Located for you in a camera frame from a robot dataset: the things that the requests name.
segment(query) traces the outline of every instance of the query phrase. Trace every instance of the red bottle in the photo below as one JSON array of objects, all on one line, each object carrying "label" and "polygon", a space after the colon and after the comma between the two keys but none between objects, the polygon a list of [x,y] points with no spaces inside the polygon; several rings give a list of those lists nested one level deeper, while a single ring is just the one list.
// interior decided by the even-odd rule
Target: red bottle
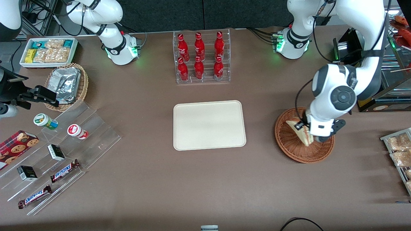
[{"label": "red bottle", "polygon": [[194,70],[196,71],[196,78],[202,80],[204,76],[204,64],[201,61],[200,56],[196,56],[196,63],[194,64]]},{"label": "red bottle", "polygon": [[224,40],[223,40],[223,32],[217,32],[217,39],[214,43],[214,57],[217,59],[218,56],[221,56],[221,59],[224,59]]},{"label": "red bottle", "polygon": [[196,48],[196,55],[200,56],[201,61],[204,61],[206,57],[206,49],[204,42],[201,39],[201,33],[196,33],[196,42],[194,43],[194,47]]},{"label": "red bottle", "polygon": [[190,60],[190,55],[188,54],[188,46],[187,43],[184,41],[184,36],[182,34],[177,35],[178,37],[178,52],[180,53],[180,57],[184,59],[184,62],[188,62]]},{"label": "red bottle", "polygon": [[216,81],[220,81],[223,78],[223,68],[224,65],[221,63],[221,56],[218,56],[214,64],[214,79]]},{"label": "red bottle", "polygon": [[188,81],[188,68],[187,65],[184,63],[184,60],[182,57],[178,58],[178,74],[180,75],[180,79],[183,82],[187,82]]}]

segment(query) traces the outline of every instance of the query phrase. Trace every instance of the brown table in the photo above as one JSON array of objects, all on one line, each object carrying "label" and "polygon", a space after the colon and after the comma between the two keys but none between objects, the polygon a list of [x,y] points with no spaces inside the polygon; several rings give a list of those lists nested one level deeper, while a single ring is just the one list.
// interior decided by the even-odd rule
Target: brown table
[{"label": "brown table", "polygon": [[[347,26],[318,27],[320,49]],[[5,230],[275,231],[291,217],[324,230],[410,230],[411,205],[379,137],[410,127],[409,113],[354,113],[337,134],[332,154],[299,164],[273,138],[278,115],[293,107],[298,89],[326,63],[311,44],[298,60],[273,54],[246,30],[231,30],[229,84],[175,83],[172,33],[149,34],[142,56],[116,66],[97,37],[78,37],[74,61],[90,78],[86,102],[123,138],[87,174],[36,216],[26,216],[0,195]],[[43,84],[49,69],[25,69],[27,86]],[[173,107],[180,103],[239,100],[247,144],[241,148],[176,151]],[[309,88],[300,105],[313,99]],[[33,104],[0,120],[0,140],[16,130],[39,132],[32,118],[58,113]],[[304,221],[286,230],[317,230]]]}]

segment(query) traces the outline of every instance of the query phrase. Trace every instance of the cookie box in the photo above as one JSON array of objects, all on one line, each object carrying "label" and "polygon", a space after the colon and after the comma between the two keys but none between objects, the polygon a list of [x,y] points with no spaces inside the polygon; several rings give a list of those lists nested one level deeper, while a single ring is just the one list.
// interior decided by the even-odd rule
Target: cookie box
[{"label": "cookie box", "polygon": [[25,131],[18,131],[0,143],[0,170],[39,142],[37,136]]}]

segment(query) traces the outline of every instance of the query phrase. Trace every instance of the clear acrylic bottle rack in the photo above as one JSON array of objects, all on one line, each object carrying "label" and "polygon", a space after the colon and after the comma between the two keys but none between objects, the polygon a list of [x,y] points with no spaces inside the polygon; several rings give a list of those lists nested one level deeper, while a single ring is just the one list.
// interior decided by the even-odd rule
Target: clear acrylic bottle rack
[{"label": "clear acrylic bottle rack", "polygon": [[[217,32],[223,32],[224,40],[224,59],[222,63],[224,65],[223,77],[220,81],[214,79],[214,43],[217,39]],[[194,42],[196,41],[196,33],[200,32],[202,40],[205,45],[205,57],[203,61],[204,64],[204,77],[202,80],[198,80],[195,77],[194,64],[196,62],[196,51],[194,49]],[[184,40],[188,46],[188,53],[190,54],[190,60],[186,63],[188,68],[189,80],[187,82],[182,82],[180,75],[178,74],[178,62],[177,59],[180,57],[178,52],[178,34],[184,35]],[[173,33],[173,51],[174,51],[174,65],[175,65],[175,76],[178,84],[191,84],[191,83],[220,83],[220,82],[229,82],[231,80],[231,41],[230,41],[230,30],[197,30],[197,31],[176,31]]]}]

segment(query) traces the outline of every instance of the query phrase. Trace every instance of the round wicker basket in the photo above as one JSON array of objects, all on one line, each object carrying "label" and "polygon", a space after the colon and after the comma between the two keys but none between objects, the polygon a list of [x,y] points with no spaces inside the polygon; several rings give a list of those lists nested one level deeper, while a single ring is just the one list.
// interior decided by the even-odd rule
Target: round wicker basket
[{"label": "round wicker basket", "polygon": [[[78,104],[79,102],[84,101],[85,95],[87,94],[88,76],[87,76],[87,73],[84,71],[83,67],[81,67],[80,65],[78,65],[76,63],[70,63],[70,64],[65,65],[65,66],[57,67],[57,69],[64,69],[64,68],[69,68],[69,67],[75,67],[75,68],[78,68],[81,71],[80,83],[79,83],[79,87],[78,87],[78,90],[77,90],[76,101],[74,102],[74,103]],[[48,86],[48,82],[50,81],[50,77],[51,77],[51,73],[48,75],[46,83],[44,84],[45,87]],[[74,103],[72,103],[72,104],[60,104],[58,107],[53,107],[49,104],[45,104],[45,105],[50,110],[64,112],[65,110],[67,110]]]},{"label": "round wicker basket", "polygon": [[[304,107],[298,108],[300,115],[304,111]],[[296,116],[296,110],[292,108],[286,110],[278,117],[274,126],[274,135],[278,145],[290,158],[301,163],[317,163],[324,160],[334,148],[334,136],[330,137],[326,142],[314,141],[310,146],[305,146],[286,123],[287,120]]]}]

